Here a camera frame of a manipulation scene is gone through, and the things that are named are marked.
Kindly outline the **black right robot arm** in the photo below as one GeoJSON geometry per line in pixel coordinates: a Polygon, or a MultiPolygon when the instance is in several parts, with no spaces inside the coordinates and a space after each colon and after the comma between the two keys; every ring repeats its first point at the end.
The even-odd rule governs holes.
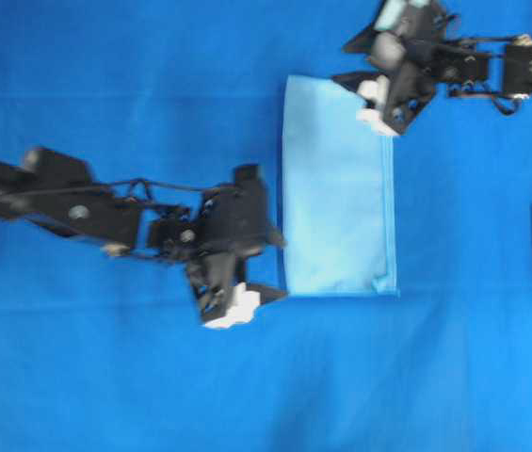
{"type": "Polygon", "coordinates": [[[358,95],[357,118],[387,137],[406,133],[440,85],[455,99],[484,99],[503,115],[532,96],[532,37],[461,37],[439,1],[382,1],[373,21],[347,41],[371,71],[336,74],[332,81],[358,95]]]}

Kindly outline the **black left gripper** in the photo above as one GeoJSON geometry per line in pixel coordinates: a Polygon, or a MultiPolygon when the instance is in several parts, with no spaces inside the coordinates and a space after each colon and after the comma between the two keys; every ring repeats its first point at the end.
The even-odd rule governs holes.
{"type": "Polygon", "coordinates": [[[287,241],[268,217],[268,196],[254,164],[234,169],[230,184],[202,192],[194,218],[167,207],[151,223],[147,247],[167,262],[185,266],[205,328],[220,330],[252,321],[257,309],[288,292],[247,280],[247,261],[287,241]]]}

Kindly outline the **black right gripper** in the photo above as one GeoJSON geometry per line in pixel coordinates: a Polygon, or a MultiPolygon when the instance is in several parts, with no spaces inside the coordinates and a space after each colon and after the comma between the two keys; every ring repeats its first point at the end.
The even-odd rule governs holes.
{"type": "Polygon", "coordinates": [[[358,120],[386,137],[398,137],[431,102],[440,84],[470,89],[489,78],[490,57],[466,40],[448,40],[456,19],[440,1],[382,1],[372,23],[343,45],[366,55],[375,72],[334,75],[331,80],[359,94],[358,120]]]}

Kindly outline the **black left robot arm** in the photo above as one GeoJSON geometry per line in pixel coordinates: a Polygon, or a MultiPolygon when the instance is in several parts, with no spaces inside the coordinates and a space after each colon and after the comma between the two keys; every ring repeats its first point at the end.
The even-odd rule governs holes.
{"type": "Polygon", "coordinates": [[[0,219],[21,219],[65,239],[97,244],[113,258],[181,265],[200,321],[212,330],[249,323],[284,299],[284,289],[251,282],[247,263],[286,241],[268,215],[268,192],[254,164],[201,190],[197,208],[159,202],[156,182],[97,181],[87,162],[39,147],[21,166],[0,161],[0,219]]]}

